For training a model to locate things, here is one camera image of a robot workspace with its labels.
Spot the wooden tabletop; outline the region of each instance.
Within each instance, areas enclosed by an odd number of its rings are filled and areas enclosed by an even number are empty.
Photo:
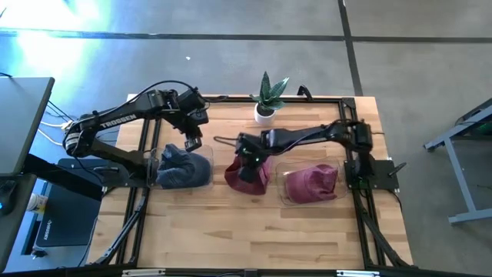
[[[355,97],[359,119],[373,132],[383,132],[374,97]],[[204,145],[213,152],[213,184],[198,189],[152,189],[141,242],[139,267],[227,269],[362,269],[361,247],[354,201],[346,191],[340,167],[336,193],[339,199],[311,205],[286,205],[282,171],[327,161],[341,165],[344,149],[337,143],[302,145],[274,157],[273,180],[266,195],[245,195],[229,188],[224,170],[232,163],[234,149],[215,142],[214,135],[235,138],[239,132],[259,134],[264,127],[254,121],[252,103],[212,104],[210,122],[201,126]],[[339,118],[336,105],[287,104],[269,128],[300,129],[327,124]],[[117,146],[138,148],[142,120],[121,126]],[[167,143],[184,146],[185,138],[162,122],[158,147]],[[150,149],[152,131],[148,134]],[[386,159],[384,135],[373,135],[376,159]],[[88,256],[93,262],[119,233],[129,189],[115,189],[101,204]],[[396,198],[374,191],[382,233],[403,260],[412,263],[404,221]],[[371,257],[374,241],[368,232]],[[129,236],[130,256],[134,231]]]

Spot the maroon cloth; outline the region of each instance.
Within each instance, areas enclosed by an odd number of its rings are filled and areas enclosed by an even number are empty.
[[[297,204],[335,199],[337,176],[338,169],[329,165],[292,172],[285,182],[288,197]]]
[[[260,168],[252,183],[248,183],[239,179],[239,168],[241,167],[241,158],[236,156],[232,165],[225,169],[224,177],[228,185],[243,193],[249,195],[263,195],[267,193],[267,184],[270,181],[270,168],[272,159],[268,158]]]

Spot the dark blue cloth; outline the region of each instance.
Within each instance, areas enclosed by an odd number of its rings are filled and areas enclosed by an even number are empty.
[[[206,158],[174,144],[165,146],[155,180],[163,189],[197,188],[210,181],[211,165]]]

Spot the concrete floor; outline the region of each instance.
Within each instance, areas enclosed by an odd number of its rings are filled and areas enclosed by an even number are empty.
[[[29,1],[11,4],[0,27],[143,34],[344,34],[337,0],[78,0],[22,5],[25,2]],[[492,36],[488,0],[345,2],[356,36]],[[128,93],[169,78],[190,82],[203,93],[255,93],[264,70],[273,80],[291,77],[287,94],[304,84],[314,95],[354,95],[345,46],[319,41],[50,38],[23,32],[0,36],[0,72],[54,76],[52,101],[74,115],[117,105]],[[492,44],[357,42],[354,50],[363,93],[377,98],[388,151],[396,162],[408,163],[398,178],[415,264],[492,275],[492,220],[448,224],[449,215],[465,212],[463,197],[445,150],[430,154],[422,148],[492,95]],[[62,138],[58,131],[49,131]],[[51,162],[64,156],[42,137],[36,138],[32,151]],[[82,252],[80,247],[57,249],[32,262],[13,254],[8,270],[19,270],[20,265],[73,266]]]

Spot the fabric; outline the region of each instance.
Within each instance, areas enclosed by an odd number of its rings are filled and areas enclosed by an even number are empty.
[[[197,188],[210,181],[211,165],[206,158],[174,144],[165,146],[155,179],[163,189]]]
[[[288,197],[297,204],[333,200],[338,169],[329,165],[316,165],[287,175]]]
[[[270,181],[270,168],[273,160],[268,158],[257,170],[257,175],[252,183],[239,179],[239,168],[241,167],[241,158],[236,156],[232,165],[225,169],[224,177],[228,185],[249,195],[263,195],[267,193],[267,184]]]

